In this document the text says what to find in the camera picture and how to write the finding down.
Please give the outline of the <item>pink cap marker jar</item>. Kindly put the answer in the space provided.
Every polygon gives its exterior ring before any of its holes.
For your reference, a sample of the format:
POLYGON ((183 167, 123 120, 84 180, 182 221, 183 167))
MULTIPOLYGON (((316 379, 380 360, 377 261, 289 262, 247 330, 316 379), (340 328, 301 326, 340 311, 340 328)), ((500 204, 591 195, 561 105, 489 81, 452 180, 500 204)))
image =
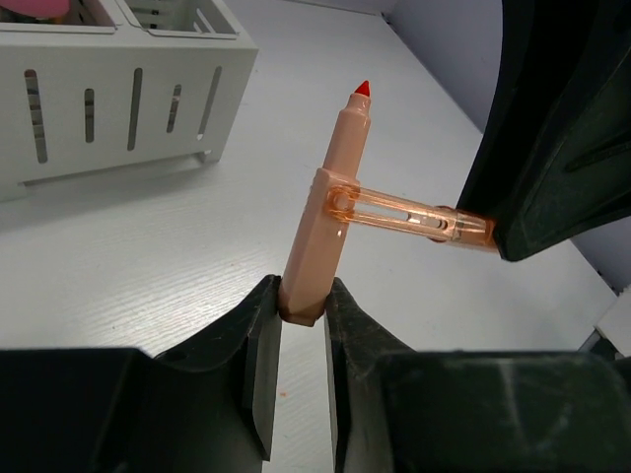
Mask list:
POLYGON ((70 10, 69 0, 1 0, 2 23, 59 23, 70 10))

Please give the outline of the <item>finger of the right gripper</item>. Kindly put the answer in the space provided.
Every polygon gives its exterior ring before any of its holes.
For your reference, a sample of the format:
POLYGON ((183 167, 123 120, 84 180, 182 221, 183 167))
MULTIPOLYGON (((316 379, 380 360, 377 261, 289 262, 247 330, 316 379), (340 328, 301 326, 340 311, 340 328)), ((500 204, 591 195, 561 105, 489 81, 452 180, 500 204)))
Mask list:
POLYGON ((498 81, 459 209, 520 261, 630 214, 630 5, 506 1, 498 81))

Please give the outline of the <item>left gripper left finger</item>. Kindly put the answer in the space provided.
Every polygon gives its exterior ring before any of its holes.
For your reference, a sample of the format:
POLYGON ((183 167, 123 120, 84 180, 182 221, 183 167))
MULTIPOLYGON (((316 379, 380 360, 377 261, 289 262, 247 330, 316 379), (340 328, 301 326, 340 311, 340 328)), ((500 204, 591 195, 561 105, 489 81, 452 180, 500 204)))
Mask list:
POLYGON ((258 472, 271 456, 280 280, 152 357, 133 347, 5 350, 5 472, 258 472))

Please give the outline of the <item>orange correction tape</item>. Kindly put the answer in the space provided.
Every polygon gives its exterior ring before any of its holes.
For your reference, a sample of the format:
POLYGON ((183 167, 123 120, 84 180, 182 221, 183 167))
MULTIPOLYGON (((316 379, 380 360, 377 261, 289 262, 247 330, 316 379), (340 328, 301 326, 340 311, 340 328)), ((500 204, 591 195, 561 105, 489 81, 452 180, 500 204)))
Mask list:
POLYGON ((371 126, 371 86, 363 82, 337 116, 315 172, 281 279, 278 310, 312 327, 325 312, 349 226, 412 234, 443 244, 495 251, 495 223, 447 206, 430 206, 362 186, 357 179, 371 126))

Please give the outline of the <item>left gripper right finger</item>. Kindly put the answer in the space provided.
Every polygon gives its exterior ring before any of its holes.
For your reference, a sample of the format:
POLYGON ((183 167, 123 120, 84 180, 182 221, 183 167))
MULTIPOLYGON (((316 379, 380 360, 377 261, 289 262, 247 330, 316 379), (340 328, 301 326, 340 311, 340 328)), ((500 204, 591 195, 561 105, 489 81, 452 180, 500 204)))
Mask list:
POLYGON ((341 281, 325 306, 337 472, 626 472, 630 362, 589 352, 419 352, 341 281))

